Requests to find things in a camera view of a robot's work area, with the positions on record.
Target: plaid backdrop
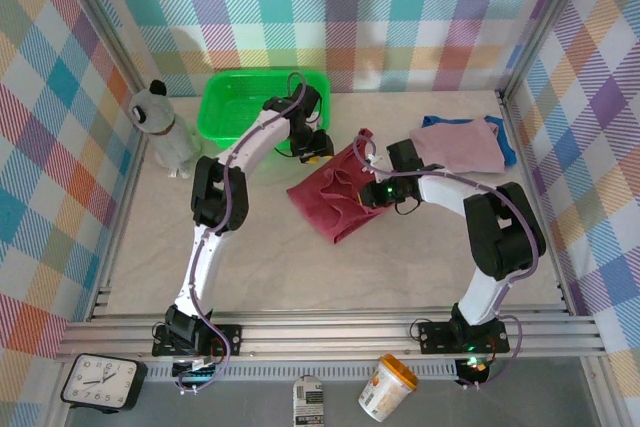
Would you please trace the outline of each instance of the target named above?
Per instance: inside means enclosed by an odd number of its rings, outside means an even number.
[[[640,426],[640,0],[570,0],[517,95],[560,262]]]
[[[77,0],[0,0],[0,426],[34,425],[82,320],[139,138],[130,96]]]
[[[171,95],[221,69],[326,71],[336,92],[493,89],[546,0],[103,0]]]

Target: towel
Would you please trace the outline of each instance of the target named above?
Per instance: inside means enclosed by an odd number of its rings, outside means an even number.
[[[359,135],[372,137],[367,129]],[[359,152],[364,157],[365,142]],[[359,192],[373,174],[363,172],[351,144],[301,183],[287,190],[300,213],[329,241],[337,244],[351,232],[377,217],[386,209],[370,209],[360,204]]]
[[[466,124],[467,122],[471,122],[473,119],[443,119],[438,117],[437,115],[427,115],[422,121],[423,127],[429,127],[431,125],[446,123],[446,124]],[[506,167],[511,167],[512,165],[516,165],[518,159],[516,157],[516,153],[513,151],[511,146],[509,145],[509,139],[507,139],[507,132],[504,128],[504,120],[500,117],[493,117],[492,115],[485,115],[484,120],[491,124],[496,124],[498,126],[498,145],[500,146],[500,150],[502,151],[502,155],[504,156],[504,165]]]
[[[503,173],[497,134],[497,125],[476,119],[458,124],[440,122],[412,130],[409,137],[424,165],[441,164],[457,174]]]

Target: purple cable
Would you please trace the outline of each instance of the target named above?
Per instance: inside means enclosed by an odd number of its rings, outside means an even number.
[[[373,142],[373,140],[371,140],[369,137],[366,137],[364,135],[357,135],[355,137],[355,139],[353,140],[353,153],[355,154],[356,158],[360,161],[360,163],[363,164],[368,170],[370,170],[372,172],[376,172],[376,173],[378,173],[380,175],[385,175],[385,176],[389,176],[389,177],[411,177],[411,176],[428,175],[428,176],[432,176],[432,177],[443,177],[443,178],[447,178],[447,179],[453,179],[453,180],[461,182],[461,183],[463,183],[465,185],[470,185],[470,186],[475,187],[475,188],[477,188],[479,190],[492,193],[493,195],[498,197],[502,201],[502,203],[504,205],[506,205],[509,208],[509,210],[511,210],[511,212],[513,212],[513,215],[516,216],[516,219],[518,219],[518,222],[520,222],[520,225],[522,225],[522,228],[524,229],[524,232],[525,232],[525,234],[527,236],[527,240],[529,240],[529,244],[531,245],[531,256],[532,256],[531,267],[527,271],[525,271],[524,273],[522,273],[520,275],[517,275],[517,276],[514,276],[511,279],[509,279],[509,282],[507,282],[507,284],[500,291],[500,293],[496,297],[495,302],[491,306],[491,309],[494,312],[497,313],[497,311],[498,311],[498,309],[500,307],[500,304],[502,303],[502,301],[504,300],[505,296],[507,295],[507,292],[511,288],[511,284],[514,283],[514,282],[517,282],[518,280],[526,279],[527,277],[532,276],[535,273],[536,269],[538,268],[538,260],[540,258],[540,253],[538,251],[538,244],[536,243],[536,239],[535,239],[535,236],[533,234],[533,231],[531,230],[531,227],[529,226],[529,224],[527,224],[527,221],[524,218],[524,215],[522,214],[522,212],[520,212],[520,210],[515,206],[515,204],[513,202],[511,202],[511,200],[509,200],[505,195],[503,195],[502,193],[500,193],[496,189],[494,189],[492,187],[489,187],[488,185],[484,185],[484,184],[481,184],[479,182],[475,182],[473,180],[467,179],[465,177],[462,177],[462,176],[459,176],[459,175],[456,175],[456,174],[451,174],[449,172],[440,172],[440,171],[437,171],[437,170],[433,170],[433,171],[414,171],[414,172],[387,172],[387,171],[378,169],[378,168],[372,166],[369,162],[367,162],[366,159],[360,155],[360,152],[358,152],[357,143],[358,143],[359,140],[364,140],[366,143],[371,145],[371,147],[373,148],[372,155],[376,155],[376,152],[377,152],[376,144],[375,144],[375,142]],[[520,348],[522,347],[522,335],[523,334],[522,334],[522,324],[520,323],[520,321],[514,315],[511,315],[511,314],[498,315],[497,317],[500,320],[511,319],[516,323],[516,326],[518,327],[518,340],[516,341],[516,346],[513,349],[513,354],[509,358],[509,361],[508,361],[507,365],[505,366],[505,368],[502,369],[500,372],[498,372],[498,374],[495,375],[494,377],[492,377],[490,380],[485,382],[485,384],[487,384],[488,382],[492,382],[497,377],[502,375],[502,373],[505,370],[507,370],[507,368],[509,367],[511,362],[514,361],[515,358],[518,356],[518,354],[520,353]]]
[[[260,124],[255,128],[253,128],[251,131],[249,131],[247,135],[245,135],[238,141],[237,145],[229,154],[229,157],[227,158],[227,161],[224,164],[224,170],[222,172],[222,182],[224,183],[224,195],[227,200],[224,217],[222,218],[222,221],[218,225],[216,225],[211,229],[206,229],[204,231],[202,238],[200,239],[200,243],[198,244],[198,248],[196,249],[196,253],[193,256],[193,262],[191,262],[191,268],[189,271],[189,294],[191,295],[191,302],[193,303],[193,308],[196,310],[196,313],[198,314],[198,317],[200,318],[200,320],[202,320],[207,327],[209,327],[218,337],[222,339],[222,343],[224,344],[224,348],[225,348],[225,356],[222,364],[219,366],[219,368],[216,368],[215,373],[211,376],[211,378],[208,381],[206,381],[202,385],[199,385],[198,387],[194,386],[191,389],[191,392],[193,392],[194,394],[206,389],[211,384],[213,384],[216,378],[225,371],[225,369],[229,365],[229,360],[231,357],[231,344],[229,342],[229,339],[227,339],[227,336],[224,335],[224,333],[220,329],[218,329],[215,325],[213,325],[209,321],[209,319],[207,319],[204,312],[202,312],[200,305],[198,304],[196,288],[195,288],[196,266],[198,265],[198,259],[200,258],[200,253],[204,248],[205,239],[208,238],[209,235],[215,234],[216,232],[220,231],[225,225],[227,225],[227,222],[229,222],[229,219],[231,218],[231,210],[233,207],[233,197],[231,195],[231,185],[229,182],[229,169],[231,168],[231,162],[233,162],[233,160],[237,157],[237,154],[242,148],[242,146],[244,146],[244,144],[246,144],[251,137],[253,137],[260,130],[264,129],[267,125],[270,125],[276,120],[280,119],[281,117],[284,117],[293,109],[297,108],[300,105],[300,102],[302,102],[302,99],[305,93],[307,92],[307,80],[304,78],[304,75],[302,75],[301,72],[298,72],[298,71],[291,72],[287,77],[287,92],[289,93],[289,96],[291,95],[291,80],[293,79],[293,77],[299,77],[300,83],[302,84],[302,90],[300,91],[300,95],[298,95],[296,100],[294,100],[289,107],[284,109],[275,117],[270,118],[265,123]],[[184,378],[184,373],[181,373],[178,375],[178,387],[184,393],[186,389],[184,387],[184,384],[182,383],[183,378]]]

